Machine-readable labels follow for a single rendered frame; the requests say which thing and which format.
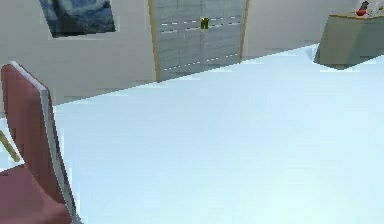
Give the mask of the tan wooden table leg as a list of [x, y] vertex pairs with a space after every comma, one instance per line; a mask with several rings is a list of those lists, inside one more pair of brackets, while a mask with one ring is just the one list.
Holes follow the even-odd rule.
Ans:
[[9, 153], [9, 155], [15, 162], [20, 161], [19, 155], [16, 153], [15, 149], [12, 147], [12, 145], [10, 144], [7, 137], [2, 131], [0, 131], [0, 143], [4, 146], [5, 150]]

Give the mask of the dark red chair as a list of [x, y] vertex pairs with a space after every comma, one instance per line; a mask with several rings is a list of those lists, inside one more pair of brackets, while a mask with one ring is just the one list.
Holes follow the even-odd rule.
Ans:
[[0, 171], [0, 224], [83, 224], [48, 87], [15, 61], [1, 68], [1, 81], [7, 126], [23, 163]]

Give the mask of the red round object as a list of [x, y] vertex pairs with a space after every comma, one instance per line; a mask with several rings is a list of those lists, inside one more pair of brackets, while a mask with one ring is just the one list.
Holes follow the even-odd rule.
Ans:
[[360, 8], [357, 10], [356, 12], [356, 15], [357, 16], [363, 16], [366, 14], [366, 11], [367, 11], [367, 8], [368, 8], [368, 5], [369, 5], [369, 2], [368, 1], [364, 1]]

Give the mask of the olive green cabinet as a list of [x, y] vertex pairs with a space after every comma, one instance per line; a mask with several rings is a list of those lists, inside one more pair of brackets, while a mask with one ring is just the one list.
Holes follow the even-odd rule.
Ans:
[[314, 62], [343, 70], [384, 55], [384, 13], [328, 16]]

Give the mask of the grey room door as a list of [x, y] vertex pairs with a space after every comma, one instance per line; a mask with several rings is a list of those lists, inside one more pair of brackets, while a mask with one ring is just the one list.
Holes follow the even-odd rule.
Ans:
[[[148, 0], [156, 80], [242, 60], [250, 0]], [[200, 27], [208, 18], [207, 29]]]

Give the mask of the blue framed wall picture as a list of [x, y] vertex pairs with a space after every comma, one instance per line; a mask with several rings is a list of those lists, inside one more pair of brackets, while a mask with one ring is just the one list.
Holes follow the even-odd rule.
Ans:
[[39, 0], [53, 38], [115, 32], [110, 0]]

